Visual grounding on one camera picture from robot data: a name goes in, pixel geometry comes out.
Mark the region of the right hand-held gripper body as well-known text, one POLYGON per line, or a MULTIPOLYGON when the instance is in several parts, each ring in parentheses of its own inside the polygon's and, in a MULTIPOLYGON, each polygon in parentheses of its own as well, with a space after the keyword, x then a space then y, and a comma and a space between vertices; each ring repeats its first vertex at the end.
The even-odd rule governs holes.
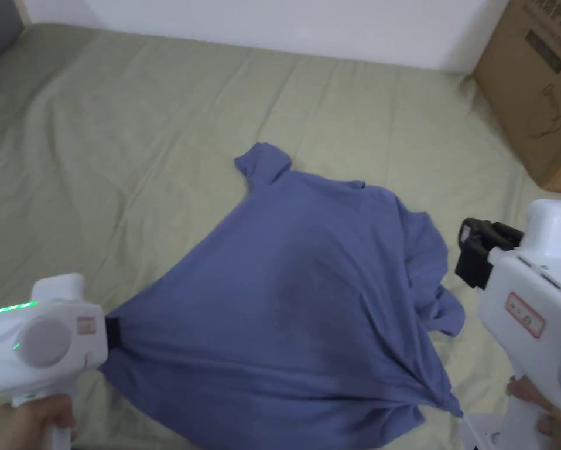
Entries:
POLYGON ((532 202, 523 232, 512 251, 460 248, 455 273, 477 290, 479 318, 514 376, 561 409, 561 200, 532 202))

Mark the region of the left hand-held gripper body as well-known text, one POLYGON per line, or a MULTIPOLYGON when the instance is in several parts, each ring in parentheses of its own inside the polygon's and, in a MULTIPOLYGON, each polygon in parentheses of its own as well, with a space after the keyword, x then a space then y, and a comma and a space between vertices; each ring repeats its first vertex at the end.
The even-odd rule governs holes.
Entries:
POLYGON ((79 377, 106 362, 119 326, 84 292, 81 274, 57 275, 38 280, 27 302, 0 307, 0 398, 74 401, 79 377))

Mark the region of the person's left hand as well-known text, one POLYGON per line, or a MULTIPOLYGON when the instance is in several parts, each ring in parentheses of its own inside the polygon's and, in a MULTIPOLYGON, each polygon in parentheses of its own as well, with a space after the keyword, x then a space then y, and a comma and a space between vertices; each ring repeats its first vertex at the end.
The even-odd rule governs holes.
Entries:
POLYGON ((74 428, 76 419, 69 396, 55 395, 19 407, 0 405, 0 449, 40 449, 50 426, 74 428))

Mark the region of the person's right hand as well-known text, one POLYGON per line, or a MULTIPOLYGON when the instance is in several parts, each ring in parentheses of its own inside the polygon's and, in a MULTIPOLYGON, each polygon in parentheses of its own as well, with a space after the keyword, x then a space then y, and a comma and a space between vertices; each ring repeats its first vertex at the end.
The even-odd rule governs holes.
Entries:
POLYGON ((537 431, 550 438, 552 449, 561 449, 561 409, 544 397, 527 378, 516 379, 512 376, 506 386, 508 396, 542 408, 546 415, 536 425, 537 431))

